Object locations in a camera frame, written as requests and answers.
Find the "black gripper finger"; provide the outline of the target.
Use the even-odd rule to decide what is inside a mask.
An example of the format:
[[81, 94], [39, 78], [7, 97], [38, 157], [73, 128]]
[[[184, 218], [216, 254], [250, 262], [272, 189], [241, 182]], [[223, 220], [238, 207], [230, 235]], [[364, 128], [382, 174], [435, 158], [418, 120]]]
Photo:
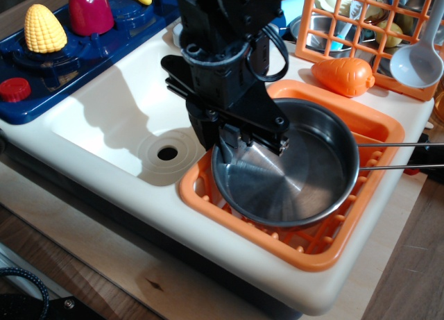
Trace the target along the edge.
[[219, 129], [219, 150], [222, 160], [226, 164], [237, 164], [247, 158], [252, 137], [243, 133], [240, 128], [231, 124], [224, 124]]
[[210, 150], [219, 137], [219, 112], [192, 101], [186, 102], [186, 108], [198, 141], [206, 151]]

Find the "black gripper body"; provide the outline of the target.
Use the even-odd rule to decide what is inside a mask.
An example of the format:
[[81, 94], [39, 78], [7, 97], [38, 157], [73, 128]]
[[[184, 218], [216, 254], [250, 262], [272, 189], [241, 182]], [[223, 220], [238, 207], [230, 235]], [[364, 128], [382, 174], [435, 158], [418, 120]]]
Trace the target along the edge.
[[289, 57], [271, 24], [283, 16], [282, 0], [177, 1], [181, 54], [161, 62], [169, 89], [186, 102], [217, 110], [219, 129], [231, 124], [283, 154], [289, 145], [289, 120], [265, 87], [288, 70], [268, 71], [271, 44], [284, 59]]

